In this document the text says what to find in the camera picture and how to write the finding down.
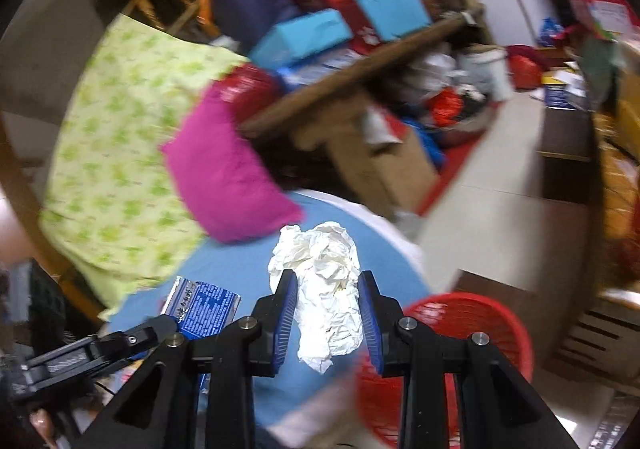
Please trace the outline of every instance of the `red plastic bag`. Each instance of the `red plastic bag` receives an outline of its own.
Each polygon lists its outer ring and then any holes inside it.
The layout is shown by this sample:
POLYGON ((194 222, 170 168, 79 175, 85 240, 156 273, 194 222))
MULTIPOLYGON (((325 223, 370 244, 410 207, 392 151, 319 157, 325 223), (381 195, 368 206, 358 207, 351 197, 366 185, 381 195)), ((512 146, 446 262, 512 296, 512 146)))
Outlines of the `red plastic bag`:
POLYGON ((510 56, 509 70, 516 90, 535 90, 542 84, 542 69, 524 55, 510 56))
POLYGON ((460 115, 465 103, 453 88, 445 88, 435 97, 429 99, 429 108, 433 116, 433 123, 443 128, 456 123, 456 117, 460 115))
POLYGON ((230 105, 238 124, 281 96, 275 79, 251 63, 236 67, 228 77, 217 81, 214 87, 220 89, 220 98, 230 105))

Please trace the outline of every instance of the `pink cushion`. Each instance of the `pink cushion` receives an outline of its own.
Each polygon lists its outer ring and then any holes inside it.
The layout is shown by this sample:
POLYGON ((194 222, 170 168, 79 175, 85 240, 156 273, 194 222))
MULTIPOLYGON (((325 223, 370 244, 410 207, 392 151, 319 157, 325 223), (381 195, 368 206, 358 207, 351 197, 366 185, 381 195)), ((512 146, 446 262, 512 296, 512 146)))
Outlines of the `pink cushion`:
POLYGON ((209 87, 174 140, 161 147, 178 192, 209 236, 260 238, 303 219, 236 132, 219 89, 209 87))

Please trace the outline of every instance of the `green leaf pattern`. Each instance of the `green leaf pattern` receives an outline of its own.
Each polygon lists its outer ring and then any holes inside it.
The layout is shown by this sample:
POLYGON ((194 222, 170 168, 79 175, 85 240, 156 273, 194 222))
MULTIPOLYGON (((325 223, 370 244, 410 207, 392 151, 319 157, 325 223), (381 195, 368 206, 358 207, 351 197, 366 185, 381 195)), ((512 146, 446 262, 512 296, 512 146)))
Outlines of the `green leaf pattern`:
POLYGON ((58 137, 40 225, 109 313, 165 281, 204 238, 158 147, 202 90, 244 61, 119 16, 87 63, 58 137))

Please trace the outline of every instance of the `metal screw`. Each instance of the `metal screw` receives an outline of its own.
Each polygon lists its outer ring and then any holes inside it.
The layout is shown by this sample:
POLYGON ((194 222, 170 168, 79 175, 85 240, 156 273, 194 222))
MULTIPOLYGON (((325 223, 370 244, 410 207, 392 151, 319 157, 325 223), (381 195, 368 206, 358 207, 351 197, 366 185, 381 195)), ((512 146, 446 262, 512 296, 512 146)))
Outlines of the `metal screw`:
POLYGON ((238 326, 242 330, 251 330, 251 328, 258 326, 258 320, 250 315, 245 315, 238 319, 238 326))
POLYGON ((171 334, 164 340, 164 344, 169 346, 170 348, 177 348, 184 342, 184 335, 180 333, 171 334))
POLYGON ((485 346, 489 344, 489 336, 484 332, 471 334, 471 340, 478 346, 485 346))
POLYGON ((398 321, 398 326, 402 328, 402 330, 413 330, 418 326, 418 321, 413 317, 403 317, 398 321))

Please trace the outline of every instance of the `crumpled white tissue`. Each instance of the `crumpled white tissue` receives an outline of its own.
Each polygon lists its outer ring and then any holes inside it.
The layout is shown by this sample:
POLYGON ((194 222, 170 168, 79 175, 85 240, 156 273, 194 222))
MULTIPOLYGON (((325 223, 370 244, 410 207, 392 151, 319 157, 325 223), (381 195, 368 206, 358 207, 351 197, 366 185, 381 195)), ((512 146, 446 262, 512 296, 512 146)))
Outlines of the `crumpled white tissue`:
POLYGON ((269 261, 271 291, 278 288, 285 269, 298 277, 293 316, 300 327, 298 358, 324 373, 333 364, 332 355, 351 353, 362 342, 356 245, 337 222, 308 231, 286 225, 269 261))

